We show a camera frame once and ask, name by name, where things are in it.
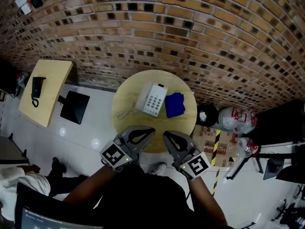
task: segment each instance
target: yellow and black tape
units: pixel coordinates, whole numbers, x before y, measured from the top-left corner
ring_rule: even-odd
[[[230,157],[229,162],[235,162],[236,158]]]
[[[217,187],[219,172],[220,172],[220,168],[218,168],[218,171],[217,171],[217,173],[216,173],[216,178],[215,178],[214,187],[213,187],[213,191],[212,191],[212,196],[213,196],[213,197],[214,197],[215,192],[216,192],[216,187]]]
[[[217,148],[218,148],[218,144],[219,144],[220,133],[221,133],[221,130],[216,130],[216,138],[215,138],[215,143],[214,143],[211,166],[215,166],[215,163],[216,163],[216,154],[217,154]]]
[[[213,155],[212,155],[212,160],[211,160],[211,166],[215,166],[215,164],[216,164],[216,154],[217,154],[217,149],[218,149],[218,144],[219,144],[220,133],[221,133],[221,130],[216,130],[216,138],[215,138],[215,144],[214,144]],[[235,162],[235,160],[236,160],[236,158],[233,158],[233,157],[229,158],[230,162]],[[213,197],[214,197],[215,192],[216,192],[219,172],[220,172],[220,167],[217,170],[216,178],[215,178],[215,182],[214,182],[214,187],[213,187],[213,190],[212,190],[212,196]]]

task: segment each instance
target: white shoe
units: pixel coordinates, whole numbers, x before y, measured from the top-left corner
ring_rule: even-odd
[[[165,170],[166,170],[166,163],[161,162],[153,169],[153,171],[150,174],[162,176],[164,174]]]

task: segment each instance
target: white cloth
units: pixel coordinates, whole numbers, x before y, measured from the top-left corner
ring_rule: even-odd
[[[0,201],[5,219],[14,221],[17,183],[20,182],[44,195],[49,195],[51,187],[46,177],[34,172],[24,173],[20,167],[5,168],[0,171]]]

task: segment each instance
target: black shoe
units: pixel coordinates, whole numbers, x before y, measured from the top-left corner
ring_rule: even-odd
[[[64,164],[62,164],[57,157],[54,157],[52,159],[52,169],[56,169],[56,168],[62,170],[63,173],[67,172],[67,167]]]

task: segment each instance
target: round wooden table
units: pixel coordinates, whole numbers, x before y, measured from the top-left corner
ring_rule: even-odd
[[[167,86],[167,95],[182,93],[184,95],[184,114],[167,118],[165,102],[157,118],[136,109],[135,105],[142,87],[149,81]],[[195,126],[196,117],[197,105],[191,89],[178,76],[166,71],[148,70],[129,77],[119,87],[112,102],[112,124],[118,133],[131,125],[146,125],[156,129],[154,137],[143,150],[146,153],[167,151],[163,142],[165,131],[179,131],[190,135]]]

